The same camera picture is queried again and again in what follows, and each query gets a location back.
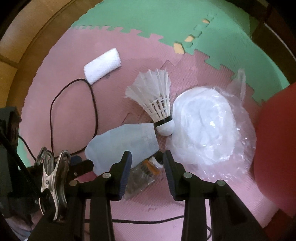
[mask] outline rolled white cloth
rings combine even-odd
[[[116,48],[113,48],[84,66],[85,78],[92,85],[120,66],[119,53]]]

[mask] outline metal spring clamp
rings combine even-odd
[[[54,156],[52,152],[46,148],[42,148],[37,157],[36,165],[40,165],[41,160],[43,160],[41,192],[44,194],[43,198],[39,198],[41,212],[42,214],[47,212],[51,208],[50,203],[54,202],[55,214],[53,221],[63,222],[67,208],[65,181],[71,155],[67,150],[63,150],[54,167]]]

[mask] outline screw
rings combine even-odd
[[[184,176],[185,178],[191,178],[191,177],[192,177],[192,173],[190,173],[190,172],[185,172],[185,173],[183,174],[183,176]]]
[[[72,186],[72,187],[74,187],[74,186],[77,185],[77,183],[78,183],[77,180],[72,180],[72,181],[69,182],[69,185]]]
[[[217,181],[217,184],[218,184],[220,187],[223,187],[223,186],[226,185],[226,182],[223,181],[223,180],[218,180],[218,181]]]
[[[111,173],[109,173],[109,172],[105,172],[105,173],[103,174],[103,178],[108,179],[108,178],[110,178],[110,177],[111,177]]]

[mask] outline black cable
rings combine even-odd
[[[178,216],[178,217],[173,217],[173,218],[168,218],[165,220],[159,220],[159,221],[134,221],[134,220],[124,220],[124,219],[112,219],[112,222],[114,222],[114,223],[133,223],[133,224],[159,224],[159,223],[165,223],[165,222],[169,222],[172,220],[176,220],[179,218],[184,218],[184,215]]]
[[[184,215],[173,217],[173,218],[168,218],[168,219],[164,219],[164,220],[159,220],[159,221],[135,221],[135,220],[124,220],[124,219],[112,219],[112,222],[113,223],[132,223],[132,224],[159,224],[159,223],[173,221],[173,220],[176,220],[179,218],[184,218]],[[207,237],[207,240],[209,240],[210,237],[212,236],[212,229],[207,225],[207,230],[209,230],[209,232],[210,232],[209,236]]]
[[[71,84],[75,83],[75,82],[78,82],[78,81],[83,81],[87,84],[87,86],[89,87],[89,90],[91,92],[91,97],[92,97],[92,101],[93,101],[93,104],[94,104],[94,114],[95,114],[95,118],[96,118],[96,127],[95,127],[95,131],[94,131],[94,136],[92,138],[94,138],[98,132],[98,128],[99,128],[99,123],[98,123],[98,111],[97,111],[97,108],[96,108],[96,99],[94,97],[94,91],[91,87],[91,85],[89,84],[89,82],[87,82],[87,80],[85,79],[77,79],[77,80],[73,80],[72,82],[70,82],[69,84],[67,84],[58,94],[57,96],[54,98],[54,100],[52,101],[52,104],[50,106],[50,113],[49,113],[49,122],[50,122],[50,144],[51,144],[51,149],[52,149],[52,154],[54,155],[54,143],[53,143],[53,134],[52,134],[52,106],[55,102],[55,100],[59,97],[59,95],[68,87],[70,86]],[[86,148],[83,147],[82,149],[74,152],[74,153],[71,153],[71,156],[73,155],[76,155],[82,151],[84,151]]]
[[[15,160],[17,165],[20,167],[20,169],[23,172],[23,174],[25,175],[27,181],[31,183],[34,192],[38,195],[39,198],[42,198],[42,193],[37,188],[35,182],[31,178],[31,175],[30,175],[29,171],[27,170],[26,166],[24,165],[21,158],[19,157],[17,152],[14,150],[14,148],[11,146],[11,144],[9,143],[9,140],[7,140],[6,136],[2,133],[1,130],[0,130],[0,143],[5,147],[7,152],[12,156],[12,158]]]
[[[55,102],[55,100],[59,97],[59,95],[68,87],[70,86],[71,84],[75,83],[75,82],[78,82],[78,81],[83,81],[85,82],[89,89],[90,89],[90,92],[91,92],[91,96],[92,96],[92,100],[93,100],[93,104],[94,104],[94,111],[95,111],[95,117],[96,117],[96,126],[95,126],[95,133],[94,133],[94,136],[93,138],[96,136],[97,132],[98,132],[98,128],[99,128],[99,124],[98,124],[98,111],[97,111],[97,108],[96,108],[96,100],[95,100],[95,97],[94,97],[94,92],[93,92],[93,89],[91,87],[91,85],[85,80],[85,79],[77,79],[77,80],[74,80],[72,82],[70,82],[69,84],[67,84],[58,94],[57,96],[53,99],[52,103],[51,103],[51,106],[50,106],[50,114],[49,114],[49,121],[50,121],[50,141],[51,141],[51,149],[52,149],[52,153],[53,152],[53,131],[52,131],[52,107],[53,107],[53,104]],[[30,155],[32,156],[32,158],[34,160],[36,160],[36,158],[34,157],[33,153],[31,152],[28,144],[26,143],[26,141],[21,137],[19,136],[19,138],[24,142],[26,148],[28,149]],[[86,148],[86,146],[84,148],[82,148],[81,150],[79,151],[76,151],[74,153],[71,153],[71,156],[73,155],[76,155],[82,151],[84,151]],[[173,217],[173,218],[169,218],[169,219],[165,219],[165,220],[159,220],[159,221],[134,221],[134,220],[124,220],[124,219],[112,219],[112,222],[114,223],[133,223],[133,224],[159,224],[159,223],[165,223],[165,222],[169,222],[169,221],[172,221],[172,220],[176,220],[176,219],[179,219],[179,218],[184,218],[184,215],[182,216],[177,216],[177,217]],[[89,219],[85,219],[84,220],[85,223],[89,223]],[[210,234],[209,236],[207,237],[207,240],[212,236],[212,230],[209,226],[207,226],[207,229],[210,231]]]
[[[24,138],[22,138],[20,135],[19,135],[19,138],[23,141],[23,143],[25,144],[26,148],[28,149],[30,155],[32,156],[32,158],[34,159],[34,161],[36,161],[36,157],[34,157],[32,151],[30,150],[28,144],[26,143],[26,141],[24,140]]]

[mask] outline badminton shuttlecock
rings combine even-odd
[[[139,73],[135,82],[127,87],[126,97],[136,101],[148,113],[157,132],[169,136],[175,128],[170,114],[170,79],[166,70]]]

